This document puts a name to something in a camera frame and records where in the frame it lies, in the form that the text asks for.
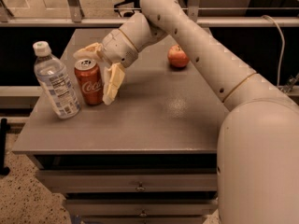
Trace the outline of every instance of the gray table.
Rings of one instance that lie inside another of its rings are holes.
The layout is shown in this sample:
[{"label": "gray table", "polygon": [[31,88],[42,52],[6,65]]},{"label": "gray table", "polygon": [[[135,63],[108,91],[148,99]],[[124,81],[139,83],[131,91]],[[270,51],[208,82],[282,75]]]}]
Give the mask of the gray table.
[{"label": "gray table", "polygon": [[80,112],[60,120],[42,95],[13,152],[39,167],[37,179],[65,196],[73,217],[200,224],[217,208],[217,140],[227,110],[191,63],[169,66],[170,36],[140,53],[112,105],[85,105],[72,55],[109,31],[76,30],[62,57]]},{"label": "gray table", "polygon": [[174,70],[168,36],[144,49],[126,69],[112,105],[85,105],[74,76],[73,53],[102,40],[109,30],[76,30],[62,61],[81,103],[72,119],[60,120],[45,95],[38,100],[13,151],[17,154],[215,153],[227,113],[202,76],[189,63]]}]

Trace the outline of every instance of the speckled floor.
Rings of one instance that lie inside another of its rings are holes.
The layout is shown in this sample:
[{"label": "speckled floor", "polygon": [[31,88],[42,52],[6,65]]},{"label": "speckled floor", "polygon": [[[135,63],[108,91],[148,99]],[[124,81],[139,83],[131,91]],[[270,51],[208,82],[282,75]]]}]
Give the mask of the speckled floor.
[{"label": "speckled floor", "polygon": [[24,155],[10,150],[18,135],[7,134],[6,166],[10,173],[0,175],[0,223],[71,223],[62,207],[63,196],[53,194],[35,178],[37,168]]}]

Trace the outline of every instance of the coca-cola can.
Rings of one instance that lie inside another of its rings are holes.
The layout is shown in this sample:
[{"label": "coca-cola can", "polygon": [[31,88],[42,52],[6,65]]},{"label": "coca-cola can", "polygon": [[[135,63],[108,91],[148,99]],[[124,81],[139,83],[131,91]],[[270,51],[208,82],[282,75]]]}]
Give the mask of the coca-cola can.
[{"label": "coca-cola can", "polygon": [[91,59],[82,59],[75,63],[75,75],[84,101],[88,105],[103,102],[103,83],[98,63]]}]

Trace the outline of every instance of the plastic water bottle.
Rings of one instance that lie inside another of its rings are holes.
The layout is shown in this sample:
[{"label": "plastic water bottle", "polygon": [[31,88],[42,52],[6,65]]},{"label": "plastic water bottle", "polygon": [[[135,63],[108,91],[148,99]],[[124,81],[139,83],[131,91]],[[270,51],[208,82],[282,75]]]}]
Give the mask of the plastic water bottle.
[{"label": "plastic water bottle", "polygon": [[51,54],[46,41],[36,42],[33,47],[37,56],[35,74],[53,110],[60,119],[75,116],[80,107],[65,64]]}]

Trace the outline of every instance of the red apple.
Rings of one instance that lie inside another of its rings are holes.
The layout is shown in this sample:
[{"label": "red apple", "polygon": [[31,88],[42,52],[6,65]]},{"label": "red apple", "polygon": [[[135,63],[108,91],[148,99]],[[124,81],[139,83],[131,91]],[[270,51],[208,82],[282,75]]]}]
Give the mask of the red apple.
[{"label": "red apple", "polygon": [[185,67],[189,58],[179,45],[172,46],[167,54],[168,61],[177,68]]}]

